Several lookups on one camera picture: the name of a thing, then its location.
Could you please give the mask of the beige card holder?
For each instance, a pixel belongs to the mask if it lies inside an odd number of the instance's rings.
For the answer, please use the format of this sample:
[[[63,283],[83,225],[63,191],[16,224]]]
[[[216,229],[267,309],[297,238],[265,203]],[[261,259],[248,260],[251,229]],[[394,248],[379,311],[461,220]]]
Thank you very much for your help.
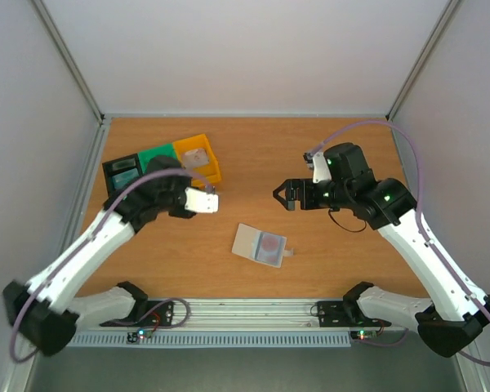
[[[284,258],[294,255],[293,249],[287,248],[286,237],[243,223],[238,225],[231,252],[244,259],[274,268],[280,268]]]

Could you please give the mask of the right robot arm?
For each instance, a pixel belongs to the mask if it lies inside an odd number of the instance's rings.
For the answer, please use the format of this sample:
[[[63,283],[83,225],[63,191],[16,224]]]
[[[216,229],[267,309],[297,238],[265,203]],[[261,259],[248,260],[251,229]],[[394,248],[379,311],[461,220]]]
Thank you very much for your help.
[[[399,180],[376,180],[362,149],[335,145],[305,154],[313,175],[287,179],[274,198],[292,211],[348,209],[379,233],[407,262],[428,296],[413,298],[361,282],[343,296],[346,318],[353,324],[380,319],[419,335],[436,354],[461,354],[490,324],[490,294],[457,266],[417,210],[417,201]]]

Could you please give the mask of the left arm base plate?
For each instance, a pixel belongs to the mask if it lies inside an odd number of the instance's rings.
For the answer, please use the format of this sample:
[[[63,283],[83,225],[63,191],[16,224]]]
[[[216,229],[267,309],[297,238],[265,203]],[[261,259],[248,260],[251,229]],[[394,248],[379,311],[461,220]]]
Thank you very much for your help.
[[[171,327],[174,316],[174,301],[139,302],[126,318],[101,323],[102,327]]]

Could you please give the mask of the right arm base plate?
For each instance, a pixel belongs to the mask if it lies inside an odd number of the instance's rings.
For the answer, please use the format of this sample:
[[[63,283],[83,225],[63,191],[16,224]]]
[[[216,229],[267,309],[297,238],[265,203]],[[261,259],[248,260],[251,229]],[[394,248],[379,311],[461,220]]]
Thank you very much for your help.
[[[343,301],[317,301],[311,314],[318,318],[320,327],[390,327],[391,323],[378,318],[367,318],[359,310]]]

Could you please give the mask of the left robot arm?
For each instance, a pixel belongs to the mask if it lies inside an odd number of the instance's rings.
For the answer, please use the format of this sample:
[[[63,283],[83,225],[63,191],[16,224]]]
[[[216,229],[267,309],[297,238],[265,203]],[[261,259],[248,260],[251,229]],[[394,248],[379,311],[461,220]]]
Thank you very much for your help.
[[[114,191],[86,231],[48,267],[27,283],[12,280],[3,288],[2,300],[12,328],[11,360],[20,364],[34,356],[16,353],[19,337],[35,353],[52,356],[67,346],[81,326],[123,320],[130,325],[143,323],[149,307],[129,283],[99,295],[78,298],[76,294],[110,255],[159,214],[190,219],[217,209],[218,197],[203,175],[175,158],[152,158],[146,172]]]

